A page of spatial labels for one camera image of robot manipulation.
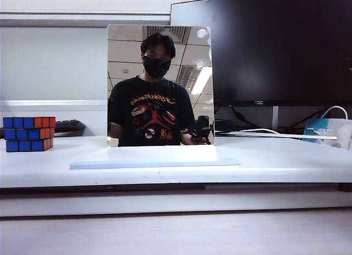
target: black face mask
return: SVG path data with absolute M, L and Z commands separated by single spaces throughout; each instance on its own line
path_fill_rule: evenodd
M 143 56 L 143 66 L 152 78 L 163 77 L 170 68 L 171 61 Z

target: white desk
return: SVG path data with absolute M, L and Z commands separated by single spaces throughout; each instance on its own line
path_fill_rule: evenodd
M 153 213 L 350 207 L 352 193 L 335 183 L 352 182 L 352 151 L 292 139 L 218 138 L 212 146 L 109 148 L 105 137 L 56 138 L 54 149 L 5 153 L 1 186 L 90 186 L 202 183 L 203 189 L 4 195 L 0 216 Z M 232 156 L 236 166 L 144 167 L 71 170 L 75 161 Z M 245 183 L 257 183 L 248 186 Z M 272 188 L 268 183 L 288 183 Z M 325 183 L 305 187 L 305 183 Z
M 55 138 L 45 152 L 6 153 L 0 141 L 1 187 L 128 185 L 148 183 L 352 182 L 352 151 L 293 139 L 217 138 L 216 146 L 109 148 L 106 137 Z M 76 161 L 213 159 L 238 166 L 71 170 Z

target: computer monitor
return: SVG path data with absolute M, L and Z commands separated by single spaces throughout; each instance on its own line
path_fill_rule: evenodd
M 172 25 L 209 26 L 214 104 L 352 104 L 352 0 L 199 0 Z

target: man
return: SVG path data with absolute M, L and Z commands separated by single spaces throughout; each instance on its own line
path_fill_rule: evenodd
M 206 144 L 182 130 L 193 126 L 194 114 L 185 88 L 164 75 L 175 57 L 173 40 L 161 33 L 141 44 L 144 73 L 117 83 L 108 100 L 108 136 L 119 147 Z

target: mirror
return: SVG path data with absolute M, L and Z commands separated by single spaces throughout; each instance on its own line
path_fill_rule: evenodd
M 108 145 L 214 144 L 210 29 L 108 26 Z

